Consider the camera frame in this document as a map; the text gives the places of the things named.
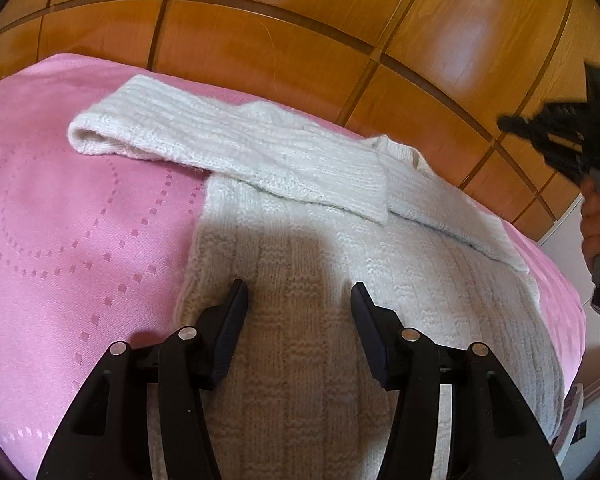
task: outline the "knitted sweater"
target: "knitted sweater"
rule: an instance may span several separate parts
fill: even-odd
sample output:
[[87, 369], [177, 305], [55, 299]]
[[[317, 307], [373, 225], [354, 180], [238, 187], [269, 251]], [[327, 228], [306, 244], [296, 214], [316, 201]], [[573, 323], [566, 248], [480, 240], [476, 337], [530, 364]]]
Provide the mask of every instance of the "knitted sweater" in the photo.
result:
[[[226, 480], [376, 477], [396, 396], [368, 370], [350, 316], [357, 281], [439, 344], [487, 343], [547, 437], [555, 433], [562, 372], [536, 284], [500, 221], [413, 148], [346, 139], [267, 102], [234, 107], [145, 76], [78, 115], [68, 135], [83, 153], [215, 171], [175, 320], [195, 324], [234, 278], [248, 284], [229, 375], [205, 407]], [[433, 478], [445, 477], [449, 436], [443, 387]]]

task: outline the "metal pin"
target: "metal pin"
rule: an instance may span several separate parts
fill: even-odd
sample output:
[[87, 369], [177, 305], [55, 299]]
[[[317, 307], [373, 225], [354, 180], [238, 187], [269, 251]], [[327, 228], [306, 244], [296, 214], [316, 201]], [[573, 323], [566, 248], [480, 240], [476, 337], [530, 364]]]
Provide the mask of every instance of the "metal pin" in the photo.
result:
[[126, 343], [123, 343], [122, 341], [118, 341], [117, 343], [113, 343], [113, 345], [111, 345], [109, 347], [109, 352], [111, 352], [113, 355], [120, 355], [126, 352]]
[[471, 347], [471, 350], [474, 352], [474, 354], [479, 355], [480, 357], [484, 357], [489, 353], [487, 345], [484, 345], [482, 343], [476, 343]]
[[413, 343], [414, 341], [420, 339], [420, 332], [414, 328], [405, 328], [402, 330], [402, 332], [400, 332], [400, 336], [402, 336], [402, 339], [405, 341]]
[[193, 339], [195, 338], [195, 336], [198, 335], [198, 331], [193, 328], [192, 326], [186, 326], [184, 328], [181, 328], [180, 331], [178, 332], [178, 337], [180, 339]]

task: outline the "white wall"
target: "white wall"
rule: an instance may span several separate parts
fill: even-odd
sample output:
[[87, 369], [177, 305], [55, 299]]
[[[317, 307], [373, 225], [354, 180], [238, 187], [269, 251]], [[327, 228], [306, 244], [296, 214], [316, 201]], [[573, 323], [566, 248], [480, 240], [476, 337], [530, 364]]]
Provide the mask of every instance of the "white wall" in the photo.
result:
[[584, 384], [586, 388], [600, 378], [600, 316], [590, 306], [593, 283], [580, 251], [581, 201], [582, 197], [579, 196], [540, 240], [540, 248], [556, 263], [580, 295], [580, 303], [587, 317], [587, 343], [576, 382]]

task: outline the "human hand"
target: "human hand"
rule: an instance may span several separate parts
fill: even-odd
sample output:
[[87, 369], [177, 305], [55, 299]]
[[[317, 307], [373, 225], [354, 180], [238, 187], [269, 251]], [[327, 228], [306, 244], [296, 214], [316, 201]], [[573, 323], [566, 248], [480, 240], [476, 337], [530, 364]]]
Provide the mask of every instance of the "human hand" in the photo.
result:
[[590, 176], [582, 181], [580, 191], [584, 197], [580, 224], [580, 231], [584, 238], [582, 255], [591, 272], [593, 260], [600, 254], [600, 193], [596, 193], [596, 184]]

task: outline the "pink fabric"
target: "pink fabric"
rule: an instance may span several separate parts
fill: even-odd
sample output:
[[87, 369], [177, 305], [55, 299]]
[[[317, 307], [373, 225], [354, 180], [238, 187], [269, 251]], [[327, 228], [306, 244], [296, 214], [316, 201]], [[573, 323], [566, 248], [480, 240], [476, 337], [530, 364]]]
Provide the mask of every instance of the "pink fabric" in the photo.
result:
[[[107, 346], [151, 344], [173, 329], [206, 174], [78, 155], [65, 137], [78, 112], [138, 73], [146, 71], [59, 54], [0, 81], [0, 444], [26, 478], [35, 477]], [[151, 76], [229, 103], [256, 99]], [[542, 315], [570, 384], [584, 349], [577, 294], [535, 245], [506, 229], [538, 279]]]

